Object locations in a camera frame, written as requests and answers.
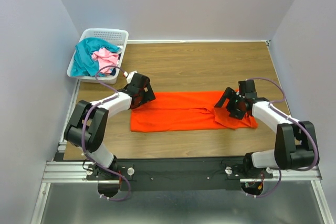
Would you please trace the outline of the orange t shirt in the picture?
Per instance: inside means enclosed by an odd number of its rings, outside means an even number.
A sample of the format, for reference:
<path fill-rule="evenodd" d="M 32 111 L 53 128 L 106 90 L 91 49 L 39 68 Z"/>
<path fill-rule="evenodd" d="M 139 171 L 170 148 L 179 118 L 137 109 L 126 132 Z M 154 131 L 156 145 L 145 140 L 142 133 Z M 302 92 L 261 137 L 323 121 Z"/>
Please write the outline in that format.
<path fill-rule="evenodd" d="M 252 116 L 231 118 L 224 108 L 215 108 L 222 91 L 157 92 L 155 100 L 132 110 L 132 132 L 166 132 L 218 129 L 256 129 Z"/>

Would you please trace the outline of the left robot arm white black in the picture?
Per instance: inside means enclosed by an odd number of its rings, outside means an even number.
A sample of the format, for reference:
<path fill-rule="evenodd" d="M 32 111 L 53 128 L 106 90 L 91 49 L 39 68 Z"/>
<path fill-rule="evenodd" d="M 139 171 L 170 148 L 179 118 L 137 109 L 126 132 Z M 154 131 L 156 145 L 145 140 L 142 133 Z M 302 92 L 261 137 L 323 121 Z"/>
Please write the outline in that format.
<path fill-rule="evenodd" d="M 103 144 L 108 119 L 155 100 L 149 77 L 134 71 L 126 79 L 127 85 L 107 98 L 79 101 L 64 131 L 64 139 L 80 148 L 104 179 L 112 179 L 118 170 L 116 156 Z"/>

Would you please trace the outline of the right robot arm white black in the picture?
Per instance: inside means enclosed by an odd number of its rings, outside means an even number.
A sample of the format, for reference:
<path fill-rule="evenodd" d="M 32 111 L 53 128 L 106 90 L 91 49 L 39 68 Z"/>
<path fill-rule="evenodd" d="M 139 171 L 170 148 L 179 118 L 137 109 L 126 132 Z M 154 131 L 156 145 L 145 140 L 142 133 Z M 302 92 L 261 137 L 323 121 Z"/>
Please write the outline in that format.
<path fill-rule="evenodd" d="M 272 150 L 247 153 L 241 165 L 242 173 L 249 178 L 260 169 L 308 171 L 319 164 L 319 151 L 313 123 L 300 121 L 275 107 L 277 101 L 259 97 L 255 79 L 238 83 L 238 91 L 228 87 L 215 104 L 225 107 L 229 117 L 242 120 L 249 115 L 261 120 L 276 134 Z"/>

